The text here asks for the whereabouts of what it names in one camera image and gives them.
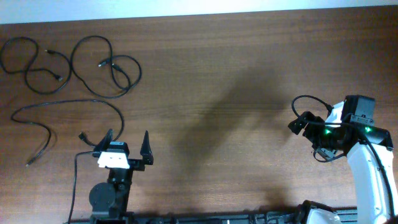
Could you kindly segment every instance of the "white wall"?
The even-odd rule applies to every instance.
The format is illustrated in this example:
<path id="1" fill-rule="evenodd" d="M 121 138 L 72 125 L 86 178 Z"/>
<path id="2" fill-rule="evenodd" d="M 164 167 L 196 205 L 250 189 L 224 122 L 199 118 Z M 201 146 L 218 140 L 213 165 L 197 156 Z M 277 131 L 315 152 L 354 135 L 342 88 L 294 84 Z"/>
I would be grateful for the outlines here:
<path id="1" fill-rule="evenodd" d="M 398 0 L 0 0 L 0 24 L 393 4 Z"/>

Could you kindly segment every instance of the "wood grain surface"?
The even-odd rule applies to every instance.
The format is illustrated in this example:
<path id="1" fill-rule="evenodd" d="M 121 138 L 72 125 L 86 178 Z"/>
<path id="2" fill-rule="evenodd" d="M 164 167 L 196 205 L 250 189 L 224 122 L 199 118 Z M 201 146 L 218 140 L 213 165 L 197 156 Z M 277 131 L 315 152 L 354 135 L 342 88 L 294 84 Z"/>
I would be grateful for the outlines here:
<path id="1" fill-rule="evenodd" d="M 65 62 L 43 49 L 70 55 L 78 40 L 93 34 L 107 37 L 115 54 L 135 57 L 144 72 L 127 95 L 108 100 L 126 119 L 120 141 L 128 143 L 130 158 L 139 158 L 149 131 L 155 163 L 134 173 L 129 198 L 128 210 L 138 214 L 272 210 L 305 199 L 355 206 L 346 158 L 317 162 L 310 142 L 287 128 L 295 119 L 290 102 L 297 95 L 330 104 L 346 95 L 371 96 L 376 126 L 388 129 L 398 144 L 397 6 L 0 26 L 1 44 L 10 37 L 35 39 L 41 49 L 33 67 L 63 76 Z M 2 59 L 17 69 L 32 54 L 25 43 L 13 45 Z M 94 90 L 116 94 L 109 67 L 97 67 L 108 55 L 104 42 L 92 40 L 78 49 L 75 66 Z M 137 76 L 128 60 L 118 64 Z M 29 81 L 41 90 L 59 85 L 40 73 L 30 74 Z M 73 157 L 91 150 L 77 136 L 86 131 L 98 142 L 109 128 L 120 129 L 118 115 L 95 103 L 22 112 L 18 118 L 45 123 L 55 135 L 47 152 L 26 168 L 47 133 L 13 123 L 11 113 L 33 103 L 96 97 L 74 76 L 59 93 L 42 96 L 24 85 L 21 74 L 3 71 L 0 96 L 0 223 L 65 222 Z M 326 115 L 310 100 L 298 101 L 297 108 Z M 90 216 L 88 194 L 107 177 L 96 159 L 79 159 L 73 218 Z"/>

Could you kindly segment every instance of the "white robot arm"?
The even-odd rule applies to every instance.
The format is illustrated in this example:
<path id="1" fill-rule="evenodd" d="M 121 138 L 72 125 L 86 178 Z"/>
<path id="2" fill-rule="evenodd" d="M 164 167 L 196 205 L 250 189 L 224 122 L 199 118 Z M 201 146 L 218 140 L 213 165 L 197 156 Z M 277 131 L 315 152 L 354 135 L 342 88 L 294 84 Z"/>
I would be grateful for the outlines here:
<path id="1" fill-rule="evenodd" d="M 305 128 L 303 136 L 313 143 L 314 157 L 319 153 L 325 159 L 321 162 L 339 158 L 336 153 L 343 151 L 354 176 L 360 224 L 382 224 L 398 213 L 392 141 L 387 130 L 373 126 L 373 110 L 374 99 L 347 96 L 345 101 L 334 105 L 325 122 L 307 111 L 289 124 L 295 134 Z M 299 223 L 341 223 L 338 215 L 327 208 L 313 206 L 305 214 Z"/>

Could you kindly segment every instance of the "cable plug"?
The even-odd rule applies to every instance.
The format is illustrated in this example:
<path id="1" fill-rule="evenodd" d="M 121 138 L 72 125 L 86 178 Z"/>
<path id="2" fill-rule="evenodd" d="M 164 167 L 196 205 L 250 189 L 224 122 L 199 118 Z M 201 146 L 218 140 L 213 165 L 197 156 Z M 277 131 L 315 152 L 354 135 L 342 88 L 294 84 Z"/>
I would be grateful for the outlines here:
<path id="1" fill-rule="evenodd" d="M 115 63 L 112 64 L 112 67 L 118 72 L 123 72 L 122 68 L 119 65 L 116 65 Z"/>
<path id="2" fill-rule="evenodd" d="M 35 160 L 36 160 L 35 157 L 31 158 L 31 159 L 29 160 L 29 162 L 26 163 L 25 166 L 26 166 L 26 167 L 29 167 Z"/>
<path id="3" fill-rule="evenodd" d="M 329 113 L 331 113 L 331 111 L 333 110 L 334 107 L 332 105 L 325 105 L 325 106 L 326 106 L 326 109 L 329 111 Z"/>
<path id="4" fill-rule="evenodd" d="M 100 63 L 98 64 L 99 67 L 104 66 L 106 64 L 108 64 L 111 60 L 109 58 L 100 61 Z"/>
<path id="5" fill-rule="evenodd" d="M 82 140 L 82 141 L 86 141 L 86 140 L 87 140 L 87 135 L 86 135 L 86 133 L 81 132 L 81 133 L 79 134 L 79 138 L 80 138 L 80 140 Z"/>
<path id="6" fill-rule="evenodd" d="M 44 50 L 45 52 L 47 52 L 48 54 L 54 54 L 55 53 L 55 51 L 53 51 L 53 50 Z"/>
<path id="7" fill-rule="evenodd" d="M 63 79 L 60 75 L 56 75 L 56 74 L 54 74 L 54 78 L 56 80 L 58 80 L 59 82 L 62 81 L 62 79 Z"/>

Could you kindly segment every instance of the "black cable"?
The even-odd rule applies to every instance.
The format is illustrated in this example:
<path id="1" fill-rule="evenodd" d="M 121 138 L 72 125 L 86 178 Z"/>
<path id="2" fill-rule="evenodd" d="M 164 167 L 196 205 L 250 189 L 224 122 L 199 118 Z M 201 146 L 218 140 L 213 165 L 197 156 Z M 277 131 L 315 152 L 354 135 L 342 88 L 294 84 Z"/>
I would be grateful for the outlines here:
<path id="1" fill-rule="evenodd" d="M 113 82 L 115 83 L 115 85 L 121 90 L 121 92 L 120 92 L 118 95 L 116 95 L 116 96 L 104 96 L 104 95 L 101 95 L 101 94 L 99 94 L 99 93 L 96 93 L 94 90 L 92 90 L 92 89 L 87 85 L 86 81 L 84 81 L 84 79 L 83 79 L 82 77 L 80 77 L 80 76 L 77 74 L 77 72 L 76 72 L 76 70 L 75 70 L 75 67 L 73 66 L 73 59 L 74 59 L 74 56 L 75 56 L 75 54 L 76 54 L 76 50 L 79 48 L 79 46 L 80 46 L 83 42 L 85 42 L 85 41 L 87 41 L 87 40 L 90 40 L 90 39 L 92 39 L 92 38 L 98 38 L 98 39 L 104 40 L 104 41 L 108 44 L 108 47 L 109 47 L 109 57 L 106 58 L 106 59 L 104 59 L 104 60 L 102 60 L 102 61 L 98 64 L 98 66 L 101 67 L 101 66 L 106 65 L 106 64 L 110 64 L 110 65 L 111 65 L 111 66 L 110 66 L 110 69 L 111 69 L 112 80 L 113 80 Z M 113 59 L 115 59 L 115 58 L 121 58 L 121 57 L 129 58 L 129 59 L 131 59 L 133 62 L 135 62 L 135 63 L 138 65 L 139 76 L 138 76 L 137 80 L 136 80 L 133 84 L 131 83 L 130 78 L 129 78 L 129 76 L 127 75 L 127 73 L 124 72 L 118 65 L 116 65 L 115 63 L 113 63 Z M 74 46 L 74 48 L 73 48 L 73 50 L 72 50 L 72 54 L 70 55 L 70 66 L 71 66 L 71 68 L 72 68 L 72 72 L 75 74 L 75 76 L 76 76 L 80 81 L 83 82 L 84 86 L 86 86 L 86 88 L 87 88 L 88 91 L 90 91 L 92 94 L 94 94 L 94 95 L 96 95 L 96 96 L 99 96 L 99 97 L 102 97 L 102 98 L 107 98 L 107 99 L 115 99 L 115 98 L 119 98 L 119 97 L 125 95 L 131 88 L 135 87 L 135 86 L 139 83 L 139 81 L 141 80 L 141 77 L 142 77 L 142 68 L 141 68 L 139 62 L 138 62 L 136 59 L 134 59 L 133 57 L 128 56 L 128 55 L 113 55 L 113 49 L 112 49 L 111 42 L 110 42 L 107 38 L 102 37 L 102 36 L 100 36 L 100 35 L 91 35 L 91 36 L 88 36 L 88 37 L 84 37 L 84 38 L 82 38 L 81 40 L 79 40 L 79 41 L 77 42 L 77 44 Z M 119 72 L 121 72 L 121 73 L 126 77 L 127 82 L 128 82 L 128 84 L 127 84 L 126 87 L 121 86 L 121 85 L 116 81 L 116 78 L 115 78 L 115 76 L 114 76 L 114 69 L 117 70 L 117 71 L 119 71 Z"/>
<path id="2" fill-rule="evenodd" d="M 24 40 L 27 40 L 27 41 L 29 41 L 29 42 L 32 42 L 32 43 L 35 45 L 35 54 L 34 54 L 34 55 L 32 56 L 32 58 L 28 61 L 27 65 L 26 65 L 26 69 L 10 71 L 10 70 L 8 70 L 8 69 L 6 68 L 4 62 L 2 61 L 2 55 L 3 55 L 3 53 L 4 53 L 4 50 L 5 50 L 6 47 L 7 47 L 8 45 L 10 45 L 11 43 L 13 43 L 13 42 L 15 42 L 15 41 L 24 41 Z M 38 43 L 37 43 L 34 39 L 31 39 L 31 38 L 28 38 L 28 37 L 15 37 L 15 38 L 11 38 L 11 39 L 7 40 L 7 42 L 1 47 L 1 50 L 0 50 L 0 67 L 4 70 L 4 72 L 6 72 L 6 73 L 9 74 L 9 75 L 13 75 L 13 74 L 17 74 L 17 73 L 23 73 L 23 74 L 24 74 L 24 81 L 25 81 L 26 86 L 27 86 L 30 90 L 32 90 L 33 92 L 35 92 L 35 93 L 37 93 L 37 94 L 49 95 L 49 94 L 56 93 L 56 92 L 60 91 L 60 90 L 69 82 L 70 77 L 72 76 L 72 70 L 71 70 L 71 67 L 70 67 L 70 62 L 69 62 L 68 57 L 66 57 L 64 54 L 62 54 L 62 53 L 60 53 L 60 52 L 57 52 L 57 51 L 54 51 L 54 50 L 45 50 L 45 51 L 46 51 L 48 54 L 55 54 L 55 55 L 61 56 L 61 57 L 64 58 L 65 61 L 68 63 L 68 68 L 69 68 L 68 77 L 66 78 L 66 80 L 64 81 L 64 83 L 62 83 L 62 85 L 59 86 L 58 88 L 56 88 L 55 90 L 51 90 L 51 91 L 39 91 L 39 90 L 36 90 L 35 88 L 33 88 L 33 87 L 29 84 L 29 82 L 28 82 L 28 79 L 27 79 L 28 72 L 48 72 L 48 73 L 51 74 L 56 80 L 58 80 L 58 81 L 62 81 L 62 80 L 63 80 L 63 78 L 62 78 L 60 75 L 55 74 L 53 71 L 51 71 L 51 70 L 49 70 L 49 69 L 47 69 L 47 68 L 33 68 L 33 69 L 30 69 L 30 67 L 31 67 L 32 64 L 35 62 L 35 60 L 37 59 L 37 56 L 38 56 L 38 54 L 39 54 L 39 45 L 38 45 Z"/>
<path id="3" fill-rule="evenodd" d="M 21 120 L 15 119 L 15 118 L 14 118 L 15 115 L 18 114 L 18 113 L 21 112 L 21 111 L 28 110 L 28 109 L 31 109 L 31 108 L 40 107 L 40 106 L 58 105 L 58 104 L 62 104 L 62 103 L 76 103 L 76 102 L 103 103 L 103 104 L 105 104 L 105 105 L 108 105 L 108 106 L 112 107 L 112 109 L 114 109 L 114 110 L 118 113 L 118 115 L 120 116 L 120 120 L 121 120 L 121 128 L 120 128 L 119 134 L 115 137 L 115 139 L 114 139 L 113 141 L 118 140 L 118 138 L 120 137 L 120 135 L 122 135 L 123 130 L 124 130 L 124 118 L 123 118 L 122 112 L 121 112 L 117 107 L 115 107 L 114 105 L 112 105 L 112 104 L 110 104 L 110 103 L 108 103 L 108 102 L 106 102 L 106 101 L 103 101 L 103 100 L 93 100 L 93 99 L 61 100 L 61 101 L 46 102 L 46 103 L 39 103 L 39 104 L 34 104 L 34 105 L 25 106 L 25 107 L 23 107 L 23 108 L 19 108 L 19 109 L 16 110 L 15 112 L 13 112 L 13 114 L 11 115 L 11 120 L 12 120 L 12 121 L 15 121 L 15 122 L 18 122 L 18 123 L 22 123 L 22 124 L 33 124 L 33 125 L 41 126 L 41 127 L 45 128 L 45 129 L 47 130 L 47 132 L 49 133 L 49 136 L 48 136 L 47 141 L 46 141 L 46 143 L 44 144 L 43 148 L 42 148 L 33 158 L 31 158 L 31 159 L 29 160 L 29 162 L 26 164 L 26 166 L 31 165 L 33 162 L 35 162 L 35 161 L 37 160 L 37 158 L 39 158 L 39 157 L 43 154 L 43 152 L 45 151 L 45 149 L 47 148 L 47 146 L 48 146 L 48 144 L 49 144 L 49 142 L 50 142 L 50 139 L 51 139 L 51 130 L 50 130 L 50 128 L 49 128 L 48 126 L 46 126 L 46 125 L 44 125 L 44 124 L 41 124 L 41 123 L 32 122 L 32 121 L 21 121 Z M 89 146 L 91 146 L 91 147 L 95 147 L 95 146 L 96 146 L 95 144 L 93 144 L 93 143 L 91 143 L 89 140 L 87 140 L 87 136 L 85 135 L 85 133 L 81 133 L 81 134 L 79 135 L 79 138 L 80 138 L 82 141 L 84 141 L 86 144 L 88 144 Z"/>
<path id="4" fill-rule="evenodd" d="M 293 110 L 294 114 L 295 114 L 299 119 L 301 119 L 301 120 L 304 119 L 305 122 L 308 123 L 308 124 L 314 124 L 314 125 L 320 125 L 320 126 L 324 126 L 324 125 L 341 125 L 341 126 L 346 126 L 346 127 L 352 128 L 353 130 L 357 131 L 358 134 L 359 134 L 359 136 L 360 136 L 360 138 L 362 138 L 363 140 L 365 140 L 365 143 L 366 143 L 366 144 L 369 146 L 369 148 L 372 150 L 372 153 L 373 153 L 374 157 L 376 158 L 377 165 L 378 165 L 379 168 L 380 168 L 380 171 L 381 171 L 381 174 L 382 174 L 382 176 L 383 176 L 384 183 L 385 183 L 386 189 L 387 189 L 387 194 L 388 194 L 388 199 L 389 199 L 389 205 L 390 205 L 390 211 L 391 211 L 391 217 L 394 217 L 394 216 L 395 216 L 394 201 L 393 201 L 393 199 L 392 199 L 392 190 L 391 190 L 391 186 L 390 186 L 390 183 L 389 183 L 389 181 L 388 181 L 388 178 L 387 178 L 387 173 L 386 173 L 386 170 L 385 170 L 385 168 L 384 168 L 384 166 L 383 166 L 383 164 L 382 164 L 382 162 L 381 162 L 381 160 L 380 160 L 379 155 L 377 154 L 376 150 L 374 149 L 372 143 L 369 141 L 368 137 L 366 137 L 366 135 L 365 135 L 361 130 L 359 130 L 356 126 L 354 126 L 354 125 L 352 125 L 352 124 L 349 124 L 349 123 L 316 122 L 316 121 L 308 121 L 308 120 L 306 120 L 305 118 L 301 118 L 300 115 L 297 113 L 297 111 L 296 111 L 295 108 L 294 108 L 294 102 L 295 102 L 297 99 L 299 99 L 299 98 L 304 98 L 304 97 L 312 98 L 312 99 L 314 99 L 314 100 L 317 100 L 317 101 L 323 103 L 323 104 L 326 106 L 326 108 L 328 108 L 328 106 L 330 106 L 330 105 L 328 105 L 327 103 L 325 103 L 324 101 L 322 101 L 321 99 L 319 99 L 319 98 L 317 98 L 317 97 L 314 97 L 314 96 L 310 96 L 310 95 L 298 96 L 298 97 L 294 98 L 293 101 L 292 101 L 292 110 Z"/>
<path id="5" fill-rule="evenodd" d="M 318 162 L 323 162 L 323 163 L 331 162 L 331 161 L 335 161 L 335 160 L 337 160 L 337 159 L 339 159 L 339 158 L 345 156 L 344 153 L 341 153 L 341 154 L 339 154 L 339 155 L 337 155 L 337 156 L 335 156 L 335 157 L 333 157 L 333 158 L 331 158 L 331 159 L 320 160 L 320 159 L 317 159 L 318 150 L 319 150 L 319 149 L 316 149 L 316 150 L 314 150 L 314 152 L 312 153 L 312 156 L 313 156 L 313 157 L 315 158 L 315 160 L 317 160 Z"/>
<path id="6" fill-rule="evenodd" d="M 93 151 L 79 152 L 78 154 L 75 155 L 75 178 L 74 178 L 74 180 L 73 180 L 72 204 L 70 205 L 68 224 L 70 224 L 70 220 L 72 219 L 73 206 L 75 206 L 76 182 L 77 182 L 77 158 L 78 158 L 79 156 L 81 156 L 81 155 L 92 154 L 92 153 L 93 153 Z"/>

